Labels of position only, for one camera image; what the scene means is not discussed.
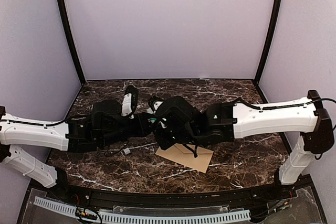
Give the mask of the brown paper envelope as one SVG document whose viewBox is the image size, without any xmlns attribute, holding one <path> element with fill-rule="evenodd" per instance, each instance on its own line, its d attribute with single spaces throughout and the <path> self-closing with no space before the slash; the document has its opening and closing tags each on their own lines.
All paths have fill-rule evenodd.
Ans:
<svg viewBox="0 0 336 224">
<path fill-rule="evenodd" d="M 198 172 L 206 173 L 213 156 L 213 151 L 198 147 L 196 152 L 197 157 L 194 157 L 192 151 L 188 150 L 182 144 L 174 144 L 167 150 L 162 150 L 159 147 L 155 154 Z"/>
</svg>

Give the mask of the small grey glue cap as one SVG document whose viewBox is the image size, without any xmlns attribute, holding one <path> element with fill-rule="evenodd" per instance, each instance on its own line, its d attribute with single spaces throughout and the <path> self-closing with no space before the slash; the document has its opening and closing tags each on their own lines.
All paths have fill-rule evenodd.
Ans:
<svg viewBox="0 0 336 224">
<path fill-rule="evenodd" d="M 131 153 L 131 151 L 128 148 L 125 148 L 123 152 L 125 155 L 129 155 Z"/>
</svg>

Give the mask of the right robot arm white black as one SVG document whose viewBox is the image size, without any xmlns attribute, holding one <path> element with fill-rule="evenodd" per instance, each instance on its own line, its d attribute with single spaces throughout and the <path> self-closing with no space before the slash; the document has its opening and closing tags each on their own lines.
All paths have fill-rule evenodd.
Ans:
<svg viewBox="0 0 336 224">
<path fill-rule="evenodd" d="M 155 116 L 153 134 L 161 150 L 179 144 L 194 158 L 202 146 L 259 134 L 299 132 L 294 149 L 275 173 L 275 183 L 268 187 L 269 197 L 278 200 L 314 157 L 335 143 L 335 127 L 323 101 L 316 90 L 310 90 L 306 97 L 293 101 L 254 105 L 237 98 L 212 104 L 204 112 L 181 96 L 165 100 L 152 97 L 149 106 Z"/>
</svg>

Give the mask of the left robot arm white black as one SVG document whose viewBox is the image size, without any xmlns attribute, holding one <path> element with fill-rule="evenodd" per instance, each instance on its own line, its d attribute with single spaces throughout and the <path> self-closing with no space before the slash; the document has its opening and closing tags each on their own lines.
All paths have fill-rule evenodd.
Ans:
<svg viewBox="0 0 336 224">
<path fill-rule="evenodd" d="M 85 153 L 104 149 L 132 137 L 152 132 L 153 113 L 136 113 L 137 104 L 125 100 L 104 100 L 92 106 L 89 115 L 77 115 L 63 121 L 48 122 L 17 118 L 1 107 L 1 163 L 52 188 L 63 201 L 74 197 L 66 172 L 49 166 L 22 149 L 23 145 L 52 148 L 64 152 Z"/>
</svg>

